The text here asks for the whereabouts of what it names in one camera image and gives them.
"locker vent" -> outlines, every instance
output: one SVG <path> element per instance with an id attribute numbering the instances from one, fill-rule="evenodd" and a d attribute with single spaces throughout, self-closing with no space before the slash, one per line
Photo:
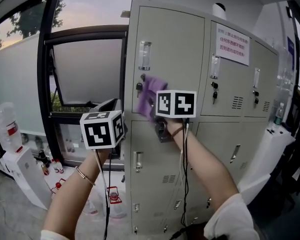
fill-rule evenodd
<path id="1" fill-rule="evenodd" d="M 162 183 L 174 183 L 176 175 L 165 175 L 163 176 Z"/>
<path id="2" fill-rule="evenodd" d="M 263 105 L 263 112 L 268 112 L 269 111 L 269 107 L 270 107 L 270 102 L 265 101 L 264 105 Z"/>
<path id="3" fill-rule="evenodd" d="M 242 107 L 242 102 L 244 101 L 243 97 L 234 96 L 232 102 L 232 108 L 235 110 L 240 110 Z"/>
<path id="4" fill-rule="evenodd" d="M 240 166 L 240 170 L 244 169 L 247 167 L 248 162 L 243 162 Z"/>
<path id="5" fill-rule="evenodd" d="M 161 217 L 162 215 L 164 215 L 163 212 L 155 212 L 153 217 Z"/>

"purple cloth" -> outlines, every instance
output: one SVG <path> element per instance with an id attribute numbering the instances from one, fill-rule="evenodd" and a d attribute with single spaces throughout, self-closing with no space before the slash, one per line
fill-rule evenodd
<path id="1" fill-rule="evenodd" d="M 142 83 L 142 92 L 139 94 L 139 103 L 137 112 L 145 116 L 150 122 L 153 122 L 153 118 L 150 116 L 152 106 L 149 100 L 156 102 L 157 91 L 163 91 L 167 88 L 168 83 L 160 78 L 146 76 Z"/>

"white stand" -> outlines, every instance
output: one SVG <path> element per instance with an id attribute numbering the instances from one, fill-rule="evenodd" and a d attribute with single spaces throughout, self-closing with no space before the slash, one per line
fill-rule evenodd
<path id="1" fill-rule="evenodd" d="M 295 140 L 282 126 L 271 134 L 264 131 L 255 156 L 238 184 L 244 202 L 248 205 L 270 178 L 287 145 Z"/>
<path id="2" fill-rule="evenodd" d="M 52 193 L 31 150 L 23 146 L 20 153 L 6 152 L 2 159 L 30 202 L 47 210 L 51 203 Z"/>

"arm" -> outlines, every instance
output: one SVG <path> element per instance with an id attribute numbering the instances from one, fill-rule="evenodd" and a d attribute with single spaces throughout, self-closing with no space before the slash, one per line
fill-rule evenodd
<path id="1" fill-rule="evenodd" d="M 173 134 L 182 124 L 166 118 L 167 129 Z M 183 133 L 174 136 L 180 149 L 183 148 Z M 209 150 L 207 150 L 189 130 L 187 137 L 188 161 L 211 197 L 211 204 L 216 211 L 229 197 L 238 193 L 238 189 L 227 168 Z"/>
<path id="2" fill-rule="evenodd" d="M 101 163 L 109 155 L 108 149 L 98 150 Z M 89 153 L 79 166 L 89 180 L 95 182 L 99 168 L 93 153 Z M 89 197 L 92 185 L 75 171 L 58 190 L 45 217 L 43 229 L 56 232 L 68 239 L 75 239 L 75 230 L 82 210 Z"/>

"bracelet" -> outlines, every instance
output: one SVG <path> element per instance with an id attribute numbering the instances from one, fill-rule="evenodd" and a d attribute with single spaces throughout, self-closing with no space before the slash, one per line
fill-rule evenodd
<path id="1" fill-rule="evenodd" d="M 90 179 L 88 179 L 88 177 L 79 170 L 78 166 L 76 166 L 75 168 L 82 178 L 86 179 L 92 186 L 96 185 L 94 182 L 92 182 Z"/>
<path id="2" fill-rule="evenodd" d="M 179 129 L 175 130 L 174 133 L 171 134 L 171 137 L 173 138 L 174 136 L 176 136 L 183 128 L 183 126 L 179 127 Z"/>

